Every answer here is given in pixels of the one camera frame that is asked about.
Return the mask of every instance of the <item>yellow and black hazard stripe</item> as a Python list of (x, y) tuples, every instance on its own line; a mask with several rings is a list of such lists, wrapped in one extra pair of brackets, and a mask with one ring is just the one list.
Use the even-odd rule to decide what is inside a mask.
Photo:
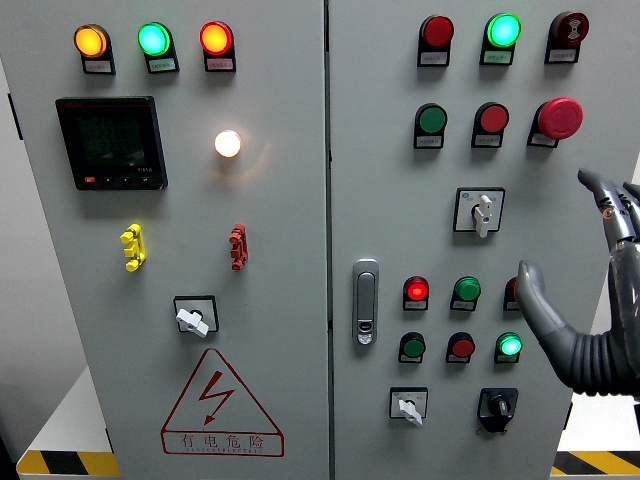
[(558, 452), (551, 475), (639, 475), (640, 452)]
[(18, 462), (17, 471), (23, 475), (120, 476), (116, 456), (111, 452), (28, 450)]

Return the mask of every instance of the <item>triangular warning sign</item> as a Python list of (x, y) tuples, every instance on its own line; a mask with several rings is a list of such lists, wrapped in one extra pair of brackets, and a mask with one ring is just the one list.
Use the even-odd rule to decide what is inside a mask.
[(284, 435), (215, 348), (205, 350), (161, 434), (167, 454), (284, 456)]

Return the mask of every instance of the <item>lightning bolt symbol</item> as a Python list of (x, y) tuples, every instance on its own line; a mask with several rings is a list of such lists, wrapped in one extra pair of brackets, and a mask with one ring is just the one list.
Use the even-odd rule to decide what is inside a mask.
[(211, 377), (211, 380), (209, 380), (207, 387), (204, 389), (204, 391), (200, 395), (200, 398), (198, 399), (198, 401), (201, 401), (201, 400), (208, 400), (209, 398), (224, 396), (224, 398), (222, 399), (222, 402), (220, 402), (220, 405), (218, 405), (218, 408), (216, 408), (211, 415), (207, 415), (207, 417), (205, 418), (204, 420), (205, 425), (208, 425), (209, 423), (215, 420), (214, 415), (216, 414), (216, 412), (220, 410), (222, 405), (224, 405), (225, 402), (229, 400), (229, 397), (231, 396), (231, 394), (235, 392), (235, 390), (226, 390), (224, 392), (211, 393), (211, 390), (213, 389), (215, 384), (218, 383), (218, 380), (220, 380), (220, 377), (222, 377), (222, 372), (216, 371), (216, 373), (213, 374), (213, 377)]

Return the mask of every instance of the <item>green indicator light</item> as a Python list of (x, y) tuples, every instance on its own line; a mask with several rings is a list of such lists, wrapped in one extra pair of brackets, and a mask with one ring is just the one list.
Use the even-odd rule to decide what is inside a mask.
[(436, 133), (442, 130), (447, 123), (447, 116), (438, 107), (425, 108), (420, 114), (420, 128), (427, 133)]
[(157, 57), (169, 50), (169, 31), (159, 23), (147, 23), (138, 31), (138, 43), (144, 53)]
[(424, 353), (425, 346), (419, 340), (409, 340), (405, 343), (403, 350), (407, 357), (416, 358)]
[(454, 291), (465, 302), (472, 302), (480, 296), (480, 282), (474, 277), (464, 277), (456, 282)]
[(516, 333), (503, 333), (498, 337), (498, 348), (503, 355), (516, 355), (522, 350), (522, 340)]
[(515, 44), (520, 36), (520, 20), (512, 13), (501, 13), (489, 22), (487, 38), (491, 45), (507, 48)]

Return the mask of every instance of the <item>white indicator light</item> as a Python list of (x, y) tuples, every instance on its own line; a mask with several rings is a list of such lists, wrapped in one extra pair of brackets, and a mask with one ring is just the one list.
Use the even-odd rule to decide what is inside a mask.
[(216, 151), (223, 157), (235, 157), (240, 151), (240, 135), (233, 130), (220, 132), (215, 141)]

